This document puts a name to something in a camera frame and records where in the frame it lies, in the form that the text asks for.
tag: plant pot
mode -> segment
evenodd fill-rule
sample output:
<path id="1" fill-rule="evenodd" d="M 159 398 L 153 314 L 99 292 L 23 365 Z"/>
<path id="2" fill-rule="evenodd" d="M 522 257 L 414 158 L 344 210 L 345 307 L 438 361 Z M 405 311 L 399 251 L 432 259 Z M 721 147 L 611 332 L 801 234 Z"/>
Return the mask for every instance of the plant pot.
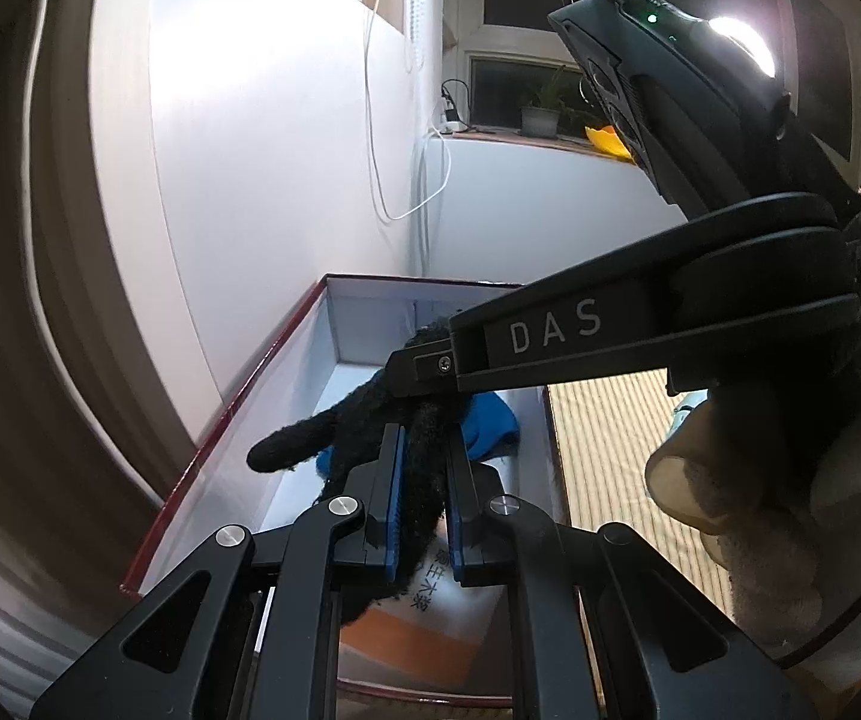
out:
<path id="1" fill-rule="evenodd" d="M 547 108 L 520 108 L 520 132 L 528 138 L 556 138 L 560 111 Z"/>

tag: yellow object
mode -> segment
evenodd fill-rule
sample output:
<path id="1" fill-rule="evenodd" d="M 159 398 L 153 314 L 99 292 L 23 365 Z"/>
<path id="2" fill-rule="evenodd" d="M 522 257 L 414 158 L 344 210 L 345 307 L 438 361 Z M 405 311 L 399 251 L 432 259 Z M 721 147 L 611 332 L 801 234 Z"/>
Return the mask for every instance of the yellow object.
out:
<path id="1" fill-rule="evenodd" d="M 621 141 L 620 136 L 614 132 L 614 127 L 611 127 L 609 124 L 600 129 L 584 127 L 584 131 L 587 132 L 587 140 L 605 154 L 620 157 L 621 159 L 633 159 L 630 156 L 630 151 L 627 151 L 627 146 L 624 146 L 623 141 Z"/>

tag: gloved hand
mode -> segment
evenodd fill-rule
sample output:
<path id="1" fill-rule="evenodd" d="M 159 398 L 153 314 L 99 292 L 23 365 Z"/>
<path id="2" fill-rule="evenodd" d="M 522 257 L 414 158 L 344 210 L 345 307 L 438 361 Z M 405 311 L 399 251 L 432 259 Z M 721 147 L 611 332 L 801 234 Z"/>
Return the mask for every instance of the gloved hand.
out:
<path id="1" fill-rule="evenodd" d="M 419 330 L 407 346 L 448 337 L 446 324 L 438 322 Z M 292 469 L 332 445 L 329 475 L 319 498 L 326 500 L 342 493 L 351 469 L 376 460 L 387 423 L 405 428 L 397 577 L 390 586 L 346 589 L 342 624 L 359 618 L 372 601 L 406 592 L 443 513 L 446 426 L 462 421 L 469 407 L 470 396 L 460 392 L 395 398 L 387 391 L 383 370 L 379 370 L 335 406 L 281 428 L 247 454 L 251 469 L 270 473 Z"/>

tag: bright light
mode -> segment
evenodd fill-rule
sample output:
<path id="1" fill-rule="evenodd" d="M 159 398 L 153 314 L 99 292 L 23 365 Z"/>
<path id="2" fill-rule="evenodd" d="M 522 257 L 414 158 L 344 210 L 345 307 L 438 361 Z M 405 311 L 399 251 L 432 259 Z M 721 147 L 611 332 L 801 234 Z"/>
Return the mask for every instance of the bright light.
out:
<path id="1" fill-rule="evenodd" d="M 754 61 L 760 65 L 760 69 L 765 72 L 771 79 L 777 74 L 777 65 L 774 64 L 774 55 L 768 49 L 767 44 L 763 42 L 763 38 L 757 33 L 757 30 L 748 23 L 741 20 L 721 17 L 719 19 L 710 19 L 710 26 L 713 31 L 719 32 L 738 43 L 741 49 L 744 49 Z"/>

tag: screw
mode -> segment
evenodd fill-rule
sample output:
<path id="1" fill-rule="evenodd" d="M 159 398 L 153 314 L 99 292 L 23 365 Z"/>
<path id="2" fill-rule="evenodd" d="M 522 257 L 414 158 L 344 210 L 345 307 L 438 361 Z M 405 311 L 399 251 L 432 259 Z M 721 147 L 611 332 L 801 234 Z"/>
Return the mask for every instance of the screw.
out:
<path id="1" fill-rule="evenodd" d="M 247 534 L 239 525 L 225 525 L 217 531 L 217 543 L 222 547 L 235 547 Z"/>
<path id="2" fill-rule="evenodd" d="M 501 517 L 510 517 L 516 514 L 520 508 L 520 501 L 513 495 L 497 495 L 491 498 L 491 512 L 500 514 Z"/>
<path id="3" fill-rule="evenodd" d="M 327 508 L 331 510 L 331 514 L 346 517 L 348 514 L 356 512 L 357 506 L 359 504 L 356 498 L 351 498 L 350 495 L 338 495 L 328 504 Z"/>
<path id="4" fill-rule="evenodd" d="M 611 522 L 602 530 L 605 541 L 613 546 L 623 547 L 630 543 L 632 531 L 623 523 Z"/>

